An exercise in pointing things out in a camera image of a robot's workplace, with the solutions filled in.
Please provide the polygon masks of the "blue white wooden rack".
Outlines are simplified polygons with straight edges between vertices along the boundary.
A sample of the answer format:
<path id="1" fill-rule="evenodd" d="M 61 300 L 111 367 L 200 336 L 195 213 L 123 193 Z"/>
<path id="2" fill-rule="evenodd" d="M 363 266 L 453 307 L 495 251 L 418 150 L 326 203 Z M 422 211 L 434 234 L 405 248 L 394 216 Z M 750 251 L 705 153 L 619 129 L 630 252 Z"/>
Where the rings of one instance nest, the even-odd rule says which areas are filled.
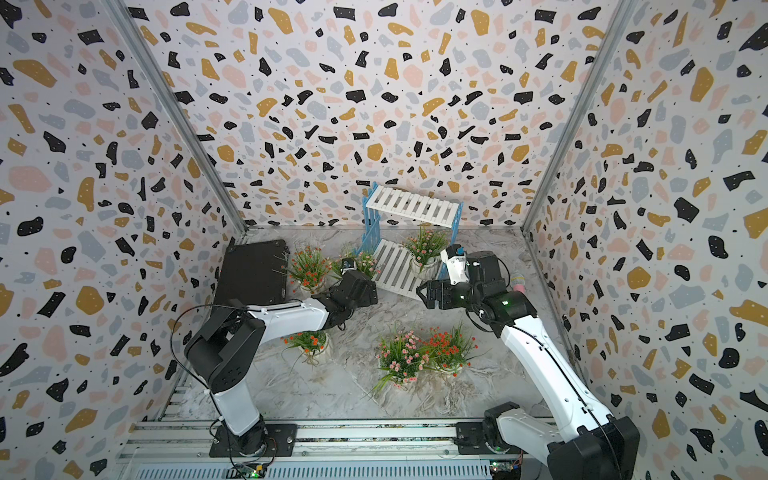
<path id="1" fill-rule="evenodd" d="M 362 210 L 365 230 L 358 252 L 375 260 L 373 280 L 379 290 L 416 299 L 421 283 L 447 277 L 447 268 L 438 256 L 426 260 L 415 252 L 416 239 L 427 236 L 430 242 L 455 242 L 461 202 L 374 184 L 363 197 Z M 382 236 L 382 219 L 413 221 L 418 229 L 398 240 L 387 239 Z"/>

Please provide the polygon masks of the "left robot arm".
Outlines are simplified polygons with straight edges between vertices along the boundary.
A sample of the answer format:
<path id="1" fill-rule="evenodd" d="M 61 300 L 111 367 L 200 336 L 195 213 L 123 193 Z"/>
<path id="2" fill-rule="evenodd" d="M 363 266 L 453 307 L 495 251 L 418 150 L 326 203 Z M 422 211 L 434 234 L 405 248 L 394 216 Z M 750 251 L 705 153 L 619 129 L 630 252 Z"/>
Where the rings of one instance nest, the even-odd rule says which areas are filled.
<path id="1" fill-rule="evenodd" d="M 377 303 L 375 282 L 348 270 L 337 284 L 305 300 L 272 306 L 213 304 L 209 318 L 184 347 L 191 375 L 207 389 L 221 421 L 210 455 L 235 459 L 279 452 L 280 442 L 268 431 L 246 381 L 261 344 L 340 327 L 356 310 Z"/>

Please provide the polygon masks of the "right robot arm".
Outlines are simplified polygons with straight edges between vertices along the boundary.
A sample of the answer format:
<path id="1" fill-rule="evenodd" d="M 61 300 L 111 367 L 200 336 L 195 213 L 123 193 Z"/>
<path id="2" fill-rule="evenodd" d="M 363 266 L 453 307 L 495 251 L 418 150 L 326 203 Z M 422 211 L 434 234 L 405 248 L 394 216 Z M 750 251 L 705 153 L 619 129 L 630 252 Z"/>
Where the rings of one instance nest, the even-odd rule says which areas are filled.
<path id="1" fill-rule="evenodd" d="M 428 309 L 462 309 L 481 331 L 515 355 L 542 395 L 554 422 L 547 424 L 506 402 L 485 411 L 481 448 L 528 453 L 554 479 L 629 479 L 640 433 L 599 401 L 561 355 L 525 293 L 501 273 L 490 251 L 466 253 L 453 244 L 440 254 L 448 276 L 416 290 Z"/>

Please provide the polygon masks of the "pink flower pot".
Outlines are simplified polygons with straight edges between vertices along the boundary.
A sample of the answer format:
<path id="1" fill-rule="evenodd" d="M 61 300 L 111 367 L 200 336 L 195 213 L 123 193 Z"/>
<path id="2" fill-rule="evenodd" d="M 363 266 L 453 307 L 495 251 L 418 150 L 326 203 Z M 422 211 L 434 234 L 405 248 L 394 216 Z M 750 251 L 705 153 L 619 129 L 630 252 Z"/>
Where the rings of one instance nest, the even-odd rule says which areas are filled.
<path id="1" fill-rule="evenodd" d="M 431 364 L 427 346 L 412 330 L 397 331 L 383 337 L 379 349 L 377 360 L 382 376 L 374 386 L 374 392 L 390 384 L 407 388 Z"/>
<path id="2" fill-rule="evenodd" d="M 357 266 L 356 270 L 366 275 L 369 279 L 373 279 L 380 272 L 377 260 L 371 251 L 358 252 L 354 248 L 348 248 L 332 263 L 332 271 L 337 278 L 342 277 L 339 272 L 339 262 L 342 258 L 346 257 L 354 257 Z"/>
<path id="3" fill-rule="evenodd" d="M 448 246 L 448 240 L 444 231 L 425 227 L 405 239 L 403 247 L 410 254 L 410 270 L 418 279 L 436 278 L 441 264 L 440 252 Z"/>

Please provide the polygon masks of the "pink flower pot front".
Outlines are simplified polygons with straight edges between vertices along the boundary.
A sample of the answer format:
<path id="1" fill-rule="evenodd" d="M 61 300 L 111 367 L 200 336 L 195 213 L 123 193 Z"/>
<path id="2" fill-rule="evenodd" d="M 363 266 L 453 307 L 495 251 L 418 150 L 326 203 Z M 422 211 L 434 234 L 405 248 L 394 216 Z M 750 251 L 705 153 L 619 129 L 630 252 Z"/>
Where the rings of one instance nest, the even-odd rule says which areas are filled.
<path id="1" fill-rule="evenodd" d="M 427 346 L 412 330 L 397 331 L 383 337 L 379 349 L 377 360 L 382 376 L 374 386 L 374 392 L 390 384 L 407 388 L 431 364 Z"/>

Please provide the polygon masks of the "pink flower pot back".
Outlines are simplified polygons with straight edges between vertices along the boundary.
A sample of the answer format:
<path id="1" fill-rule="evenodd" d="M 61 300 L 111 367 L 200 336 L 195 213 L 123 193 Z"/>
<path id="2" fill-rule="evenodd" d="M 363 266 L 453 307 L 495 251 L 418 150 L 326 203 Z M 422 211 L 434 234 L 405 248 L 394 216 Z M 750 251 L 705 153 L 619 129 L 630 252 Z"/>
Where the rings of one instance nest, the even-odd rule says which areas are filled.
<path id="1" fill-rule="evenodd" d="M 354 248 L 348 248 L 332 263 L 332 271 L 337 278 L 342 277 L 339 272 L 339 262 L 342 258 L 346 257 L 354 257 L 357 266 L 356 270 L 366 275 L 369 279 L 373 279 L 380 272 L 377 260 L 371 251 L 358 252 Z"/>

